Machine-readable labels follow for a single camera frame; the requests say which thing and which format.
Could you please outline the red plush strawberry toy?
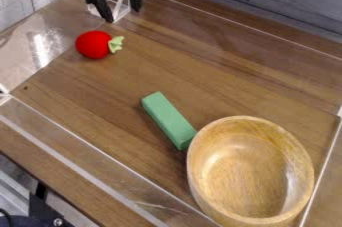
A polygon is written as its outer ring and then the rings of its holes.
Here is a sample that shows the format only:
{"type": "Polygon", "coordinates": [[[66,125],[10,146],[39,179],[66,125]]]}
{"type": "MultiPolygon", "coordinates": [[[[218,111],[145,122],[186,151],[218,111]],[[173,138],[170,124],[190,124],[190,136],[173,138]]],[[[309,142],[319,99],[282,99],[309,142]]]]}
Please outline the red plush strawberry toy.
{"type": "Polygon", "coordinates": [[[113,37],[101,30],[81,34],[75,41],[77,51],[90,59],[103,59],[123,48],[123,36],[113,37]]]}

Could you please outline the clear acrylic corner bracket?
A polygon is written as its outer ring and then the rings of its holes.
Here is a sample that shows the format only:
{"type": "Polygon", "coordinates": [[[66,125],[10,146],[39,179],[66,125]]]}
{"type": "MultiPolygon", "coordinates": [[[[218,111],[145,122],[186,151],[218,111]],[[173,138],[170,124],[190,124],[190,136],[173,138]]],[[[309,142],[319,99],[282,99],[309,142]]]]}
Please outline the clear acrylic corner bracket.
{"type": "MultiPolygon", "coordinates": [[[[97,10],[93,0],[86,0],[87,11],[97,17],[101,17],[101,14],[97,10]]],[[[130,12],[131,12],[131,3],[130,0],[107,0],[109,7],[113,10],[114,22],[118,22],[130,12]]]]}

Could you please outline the black clamp mount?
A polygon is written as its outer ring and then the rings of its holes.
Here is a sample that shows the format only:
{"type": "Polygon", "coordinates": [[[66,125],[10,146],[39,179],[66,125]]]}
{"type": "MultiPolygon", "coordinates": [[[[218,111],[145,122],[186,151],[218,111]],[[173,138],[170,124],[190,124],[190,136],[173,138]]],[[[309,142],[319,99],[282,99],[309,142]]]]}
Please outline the black clamp mount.
{"type": "Polygon", "coordinates": [[[75,227],[65,216],[47,204],[47,187],[39,183],[30,194],[30,227],[75,227]]]}

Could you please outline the clear acrylic barrier wall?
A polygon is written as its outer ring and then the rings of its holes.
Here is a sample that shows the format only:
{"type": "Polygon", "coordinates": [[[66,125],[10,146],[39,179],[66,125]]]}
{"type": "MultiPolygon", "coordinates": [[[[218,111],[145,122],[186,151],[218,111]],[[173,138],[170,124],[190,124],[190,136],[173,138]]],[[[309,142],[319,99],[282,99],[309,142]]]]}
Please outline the clear acrylic barrier wall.
{"type": "Polygon", "coordinates": [[[0,72],[37,62],[6,102],[0,153],[103,227],[218,227],[177,150],[141,101],[162,92],[196,127],[236,115],[300,139],[317,191],[289,227],[342,227],[342,43],[205,0],[145,0],[107,23],[58,0],[5,33],[0,72]],[[103,59],[81,34],[123,36],[103,59]]]}

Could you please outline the green rectangular block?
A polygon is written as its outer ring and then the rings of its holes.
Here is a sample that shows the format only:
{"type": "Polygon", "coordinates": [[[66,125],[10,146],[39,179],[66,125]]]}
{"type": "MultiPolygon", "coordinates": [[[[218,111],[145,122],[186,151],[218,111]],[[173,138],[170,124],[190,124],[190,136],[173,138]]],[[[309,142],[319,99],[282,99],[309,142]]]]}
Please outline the green rectangular block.
{"type": "Polygon", "coordinates": [[[162,92],[142,99],[142,106],[178,150],[185,150],[197,130],[162,92]]]}

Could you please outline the wooden bowl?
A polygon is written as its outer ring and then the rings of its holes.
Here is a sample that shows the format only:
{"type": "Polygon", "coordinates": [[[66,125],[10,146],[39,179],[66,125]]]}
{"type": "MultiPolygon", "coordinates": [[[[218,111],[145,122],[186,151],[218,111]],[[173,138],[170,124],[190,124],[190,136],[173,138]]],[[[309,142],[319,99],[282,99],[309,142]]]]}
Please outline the wooden bowl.
{"type": "Polygon", "coordinates": [[[188,153],[194,200],[224,227],[289,227],[313,194],[315,166],[296,136],[272,121],[232,116],[208,124],[188,153]]]}

